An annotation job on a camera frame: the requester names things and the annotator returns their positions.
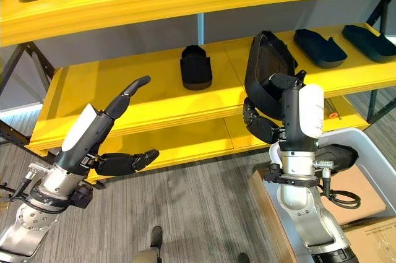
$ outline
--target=robotic hand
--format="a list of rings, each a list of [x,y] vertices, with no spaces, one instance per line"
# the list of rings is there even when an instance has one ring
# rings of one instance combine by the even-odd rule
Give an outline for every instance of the robotic hand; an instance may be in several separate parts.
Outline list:
[[[59,214],[70,205],[86,208],[92,200],[92,188],[80,182],[91,168],[100,175],[129,175],[153,162],[158,150],[129,155],[107,153],[99,156],[99,146],[106,139],[114,121],[127,109],[137,89],[150,82],[145,76],[135,80],[122,91],[104,111],[87,105],[66,136],[61,151],[52,166],[41,163],[29,165],[28,173],[16,190],[2,184],[0,189],[11,194],[8,201],[22,201],[15,223],[0,236],[1,262],[29,262],[48,231],[59,220]],[[44,177],[24,193],[33,177]]]
[[[244,122],[258,139],[269,144],[279,141],[283,166],[271,163],[264,179],[280,184],[278,201],[293,220],[314,262],[358,263],[350,242],[321,202],[321,196],[326,196],[339,206],[359,207],[360,198],[355,194],[330,190],[331,172],[349,168],[358,156],[341,145],[318,150],[324,91],[318,85],[304,85],[305,72],[294,75],[295,67],[296,61],[275,35],[262,32],[255,37],[245,76],[248,98],[244,101]],[[282,119],[283,127],[260,116],[256,107],[271,118]],[[331,160],[325,160],[329,156],[333,156]],[[354,200],[337,199],[336,193]]]

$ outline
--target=white wall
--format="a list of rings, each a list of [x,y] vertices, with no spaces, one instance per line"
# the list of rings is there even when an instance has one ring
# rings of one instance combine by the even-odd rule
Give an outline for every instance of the white wall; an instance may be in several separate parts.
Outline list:
[[[205,14],[205,42],[257,34],[343,25],[367,20],[379,0],[305,0],[246,7]],[[396,35],[396,0],[389,8],[387,32]],[[35,42],[54,67],[181,48],[197,43],[197,17],[123,25],[52,37]],[[0,49],[3,64],[14,46]],[[32,61],[25,55],[0,97],[0,110],[27,105],[45,97]]]

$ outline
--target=cable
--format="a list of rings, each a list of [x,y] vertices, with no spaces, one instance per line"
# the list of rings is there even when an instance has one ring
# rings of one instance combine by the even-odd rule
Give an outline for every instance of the cable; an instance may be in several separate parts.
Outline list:
[[[321,196],[326,196],[326,194],[325,194],[325,192],[327,191],[326,188],[324,189],[323,186],[320,184],[318,184],[318,187],[320,187],[323,191],[321,193]],[[337,198],[337,195],[349,197],[352,200],[351,201],[342,200],[342,199]],[[326,198],[328,198],[328,200],[333,202],[335,205],[342,207],[344,209],[357,209],[358,207],[360,207],[360,203],[361,203],[361,199],[358,195],[356,195],[355,193],[352,193],[352,192],[342,191],[342,190],[331,190],[330,189],[329,195],[326,196]]]

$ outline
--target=black shoe on foot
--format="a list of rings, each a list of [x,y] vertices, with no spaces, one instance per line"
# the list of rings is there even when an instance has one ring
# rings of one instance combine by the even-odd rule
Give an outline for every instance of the black shoe on foot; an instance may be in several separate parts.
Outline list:
[[[161,226],[155,226],[151,230],[151,245],[150,247],[156,247],[161,249],[162,245],[162,228]]]
[[[241,252],[238,256],[238,263],[250,263],[248,255]]]

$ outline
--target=shelf leg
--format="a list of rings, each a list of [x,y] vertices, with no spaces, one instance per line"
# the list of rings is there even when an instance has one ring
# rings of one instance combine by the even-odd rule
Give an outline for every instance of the shelf leg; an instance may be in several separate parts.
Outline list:
[[[205,19],[204,14],[197,14],[198,45],[205,43]]]
[[[381,119],[384,115],[390,112],[392,109],[396,107],[396,98],[394,98],[391,102],[386,104],[381,110],[379,110],[376,114],[372,114],[367,118],[367,122],[369,124],[374,124],[376,121]]]
[[[8,80],[10,79],[11,74],[13,73],[15,67],[17,67],[19,59],[25,51],[25,47],[26,47],[25,43],[17,45],[11,57],[9,58],[6,66],[4,66],[4,69],[1,72],[0,95],[2,94],[4,88],[6,87],[6,84],[8,83]]]
[[[22,133],[16,131],[14,128],[7,125],[5,122],[1,120],[0,120],[0,137],[4,138],[9,143],[16,145],[25,152],[28,152],[31,155],[41,158],[42,160],[44,160],[49,164],[52,164],[54,162],[55,155],[53,153],[48,152],[47,156],[41,157],[33,153],[31,150],[25,148],[25,145],[29,144],[30,142],[30,136],[23,135]]]
[[[48,78],[52,79],[54,76],[55,69],[51,65],[51,63],[47,60],[47,58],[43,55],[43,53],[38,49],[38,47],[32,42],[21,43],[17,45],[11,57],[9,58],[4,70],[2,71],[2,80],[0,84],[0,95],[2,91],[6,87],[11,74],[15,70],[20,57],[26,51],[30,57],[33,59],[33,62],[36,66],[37,72],[40,75],[41,82],[44,85],[44,88],[47,90],[50,82]],[[52,153],[48,153],[47,156],[41,157],[31,150],[25,148],[26,145],[30,142],[30,136],[25,136],[19,131],[16,131],[14,128],[7,125],[5,122],[0,120],[0,137],[4,138],[7,142],[12,143],[19,147],[20,149],[41,158],[45,162],[52,164],[55,159],[55,155]]]

